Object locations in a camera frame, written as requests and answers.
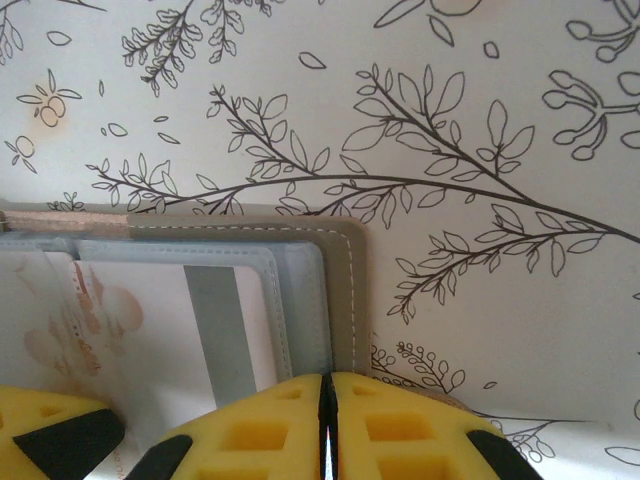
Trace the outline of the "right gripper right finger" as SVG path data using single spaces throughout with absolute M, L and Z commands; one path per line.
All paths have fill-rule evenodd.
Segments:
M 539 479 L 488 421 L 355 373 L 330 375 L 334 479 Z

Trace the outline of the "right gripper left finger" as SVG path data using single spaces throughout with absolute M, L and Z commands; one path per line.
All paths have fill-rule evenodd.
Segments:
M 322 376 L 303 375 L 168 431 L 129 479 L 321 479 Z

